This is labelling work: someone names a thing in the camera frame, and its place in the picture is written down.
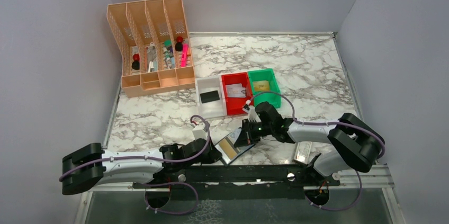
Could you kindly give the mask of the gold card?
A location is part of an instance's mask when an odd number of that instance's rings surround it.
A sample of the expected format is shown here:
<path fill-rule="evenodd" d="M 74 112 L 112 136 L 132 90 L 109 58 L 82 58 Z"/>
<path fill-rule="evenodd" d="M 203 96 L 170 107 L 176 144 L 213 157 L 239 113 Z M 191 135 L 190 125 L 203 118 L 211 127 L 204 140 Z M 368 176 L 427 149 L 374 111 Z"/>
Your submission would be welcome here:
<path fill-rule="evenodd" d="M 239 150 L 234 147 L 234 144 L 229 137 L 224 137 L 218 143 L 218 146 L 223 153 L 223 158 L 229 159 L 229 161 L 235 159 L 239 154 Z"/>
<path fill-rule="evenodd" d="M 254 81 L 253 87 L 255 92 L 269 91 L 270 83 L 267 80 Z"/>

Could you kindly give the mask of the black leather card holder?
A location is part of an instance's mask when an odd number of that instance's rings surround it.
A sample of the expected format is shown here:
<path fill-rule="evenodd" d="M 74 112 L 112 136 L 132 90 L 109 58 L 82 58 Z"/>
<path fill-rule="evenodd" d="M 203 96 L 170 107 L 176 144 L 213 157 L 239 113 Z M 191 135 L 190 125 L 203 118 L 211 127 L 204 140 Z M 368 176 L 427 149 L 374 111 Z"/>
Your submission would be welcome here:
<path fill-rule="evenodd" d="M 227 134 L 221 140 L 219 140 L 214 146 L 216 150 L 222 153 L 220 161 L 229 166 L 237 158 L 243 155 L 245 152 L 254 147 L 254 145 L 248 145 L 244 147 L 235 147 L 234 143 L 237 141 L 241 134 L 241 127 L 235 129 L 233 132 Z"/>

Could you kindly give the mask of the red plastic bin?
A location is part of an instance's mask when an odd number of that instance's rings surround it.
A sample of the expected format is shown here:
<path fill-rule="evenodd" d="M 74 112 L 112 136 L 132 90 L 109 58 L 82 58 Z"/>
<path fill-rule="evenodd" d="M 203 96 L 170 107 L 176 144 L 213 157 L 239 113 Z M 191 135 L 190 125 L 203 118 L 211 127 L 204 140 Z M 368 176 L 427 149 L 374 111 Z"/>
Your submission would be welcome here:
<path fill-rule="evenodd" d="M 247 72 L 221 75 L 227 115 L 243 114 L 243 106 L 252 96 Z"/>

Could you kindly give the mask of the green plastic bin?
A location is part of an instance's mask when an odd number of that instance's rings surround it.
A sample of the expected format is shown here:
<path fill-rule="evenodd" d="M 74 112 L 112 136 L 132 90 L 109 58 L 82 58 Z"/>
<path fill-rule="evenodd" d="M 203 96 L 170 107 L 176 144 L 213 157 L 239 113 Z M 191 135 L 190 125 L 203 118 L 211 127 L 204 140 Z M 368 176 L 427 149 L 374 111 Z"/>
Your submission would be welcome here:
<path fill-rule="evenodd" d="M 280 93 L 273 69 L 252 70 L 248 72 L 248 77 L 254 95 L 266 91 Z M 281 97 L 273 93 L 265 93 L 254 98 L 254 106 L 262 102 L 268 102 L 278 109 L 281 106 Z"/>

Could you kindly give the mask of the black credit card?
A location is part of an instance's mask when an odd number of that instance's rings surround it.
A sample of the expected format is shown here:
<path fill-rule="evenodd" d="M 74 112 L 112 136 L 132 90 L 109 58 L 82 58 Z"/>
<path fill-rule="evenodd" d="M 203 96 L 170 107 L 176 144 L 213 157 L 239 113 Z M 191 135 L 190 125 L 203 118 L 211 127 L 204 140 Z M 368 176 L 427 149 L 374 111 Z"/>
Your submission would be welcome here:
<path fill-rule="evenodd" d="M 202 104 L 220 100 L 220 94 L 218 91 L 200 93 L 199 96 Z"/>

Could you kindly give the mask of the pink highlighter pen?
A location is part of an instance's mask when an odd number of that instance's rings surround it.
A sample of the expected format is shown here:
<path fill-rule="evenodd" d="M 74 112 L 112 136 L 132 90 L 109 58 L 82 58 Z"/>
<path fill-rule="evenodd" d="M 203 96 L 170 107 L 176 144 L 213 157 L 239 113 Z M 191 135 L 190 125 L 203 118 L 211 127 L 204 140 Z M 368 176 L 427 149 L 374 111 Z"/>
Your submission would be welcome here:
<path fill-rule="evenodd" d="M 182 56 L 181 56 L 181 65 L 180 67 L 186 67 L 187 66 L 187 60 L 189 57 L 189 45 L 187 43 L 183 44 L 183 50 L 182 50 Z"/>

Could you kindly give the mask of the white stapler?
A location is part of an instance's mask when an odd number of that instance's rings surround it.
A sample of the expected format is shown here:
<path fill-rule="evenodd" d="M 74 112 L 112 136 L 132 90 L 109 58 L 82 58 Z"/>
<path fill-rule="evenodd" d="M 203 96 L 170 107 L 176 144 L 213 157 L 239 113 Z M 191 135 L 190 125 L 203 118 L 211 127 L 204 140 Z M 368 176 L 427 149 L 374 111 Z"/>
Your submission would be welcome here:
<path fill-rule="evenodd" d="M 146 46 L 147 50 L 147 72 L 155 72 L 158 69 L 157 66 L 157 53 L 156 53 L 156 45 L 151 42 L 148 46 Z"/>

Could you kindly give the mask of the peach plastic desk organizer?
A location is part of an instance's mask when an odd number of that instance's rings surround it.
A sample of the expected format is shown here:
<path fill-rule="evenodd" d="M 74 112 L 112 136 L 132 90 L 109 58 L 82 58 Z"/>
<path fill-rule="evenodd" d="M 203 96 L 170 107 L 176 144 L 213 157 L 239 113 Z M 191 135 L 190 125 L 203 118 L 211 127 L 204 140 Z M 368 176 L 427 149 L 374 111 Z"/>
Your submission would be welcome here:
<path fill-rule="evenodd" d="M 195 87 L 192 46 L 186 23 L 183 0 L 141 0 L 110 4 L 107 21 L 122 56 L 121 88 L 127 97 L 159 94 Z M 186 67 L 180 67 L 182 51 L 175 51 L 176 37 L 189 45 Z M 173 45 L 173 69 L 166 69 L 162 46 L 165 40 Z M 156 45 L 155 72 L 147 72 L 147 50 Z M 133 70 L 132 56 L 140 55 L 140 69 Z"/>

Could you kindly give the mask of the silver card tin box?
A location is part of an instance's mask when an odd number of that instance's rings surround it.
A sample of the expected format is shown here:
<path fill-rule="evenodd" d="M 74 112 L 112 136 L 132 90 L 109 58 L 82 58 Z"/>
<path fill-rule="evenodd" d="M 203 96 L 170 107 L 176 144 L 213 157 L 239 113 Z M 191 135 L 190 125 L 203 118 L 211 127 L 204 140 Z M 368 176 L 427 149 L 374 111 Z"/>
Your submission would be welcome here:
<path fill-rule="evenodd" d="M 296 144 L 292 160 L 299 164 L 308 164 L 312 142 L 303 141 Z"/>

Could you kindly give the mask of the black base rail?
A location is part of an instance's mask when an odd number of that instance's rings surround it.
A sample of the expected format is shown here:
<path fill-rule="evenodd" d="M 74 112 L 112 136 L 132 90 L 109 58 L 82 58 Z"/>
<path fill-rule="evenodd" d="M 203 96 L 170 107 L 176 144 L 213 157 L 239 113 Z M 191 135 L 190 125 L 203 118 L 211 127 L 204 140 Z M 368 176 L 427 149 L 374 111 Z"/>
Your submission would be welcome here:
<path fill-rule="evenodd" d="M 150 182 L 134 183 L 133 188 L 161 186 L 172 200 L 190 200 L 194 192 L 200 200 L 304 199 L 304 189 L 339 186 L 331 176 L 315 178 L 304 165 L 190 166 L 178 172 L 161 171 Z"/>

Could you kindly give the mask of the silver patterned credit card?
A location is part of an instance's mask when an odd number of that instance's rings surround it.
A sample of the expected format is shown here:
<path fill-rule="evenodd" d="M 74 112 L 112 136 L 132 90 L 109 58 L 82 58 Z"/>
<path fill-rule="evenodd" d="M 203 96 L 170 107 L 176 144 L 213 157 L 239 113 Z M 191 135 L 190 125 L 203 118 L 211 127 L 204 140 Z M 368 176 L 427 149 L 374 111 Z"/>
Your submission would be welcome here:
<path fill-rule="evenodd" d="M 240 83 L 240 84 L 229 84 L 229 85 L 226 85 L 225 86 L 226 87 L 226 90 L 227 91 L 232 91 L 234 88 L 242 88 L 243 87 L 243 85 Z"/>

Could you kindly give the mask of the red black stamp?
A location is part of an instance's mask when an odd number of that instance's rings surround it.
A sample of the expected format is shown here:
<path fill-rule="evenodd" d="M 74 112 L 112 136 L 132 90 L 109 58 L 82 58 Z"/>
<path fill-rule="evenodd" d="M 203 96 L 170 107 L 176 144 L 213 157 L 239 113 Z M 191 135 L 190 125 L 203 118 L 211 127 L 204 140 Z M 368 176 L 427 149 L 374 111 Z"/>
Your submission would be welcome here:
<path fill-rule="evenodd" d="M 183 41 L 184 41 L 184 38 L 182 36 L 176 37 L 175 51 L 177 51 L 177 52 L 183 51 L 183 47 L 184 47 Z"/>
<path fill-rule="evenodd" d="M 133 70 L 139 70 L 140 69 L 140 55 L 138 53 L 135 53 L 132 56 L 133 62 L 131 64 L 131 68 Z"/>

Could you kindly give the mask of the white plastic bin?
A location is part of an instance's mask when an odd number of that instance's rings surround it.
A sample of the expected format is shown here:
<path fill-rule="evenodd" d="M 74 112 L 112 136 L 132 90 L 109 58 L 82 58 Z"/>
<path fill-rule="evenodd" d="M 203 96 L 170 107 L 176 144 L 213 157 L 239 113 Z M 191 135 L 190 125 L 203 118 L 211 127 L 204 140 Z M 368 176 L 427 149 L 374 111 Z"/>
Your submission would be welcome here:
<path fill-rule="evenodd" d="M 195 89 L 200 116 L 209 119 L 227 115 L 221 76 L 196 78 Z"/>

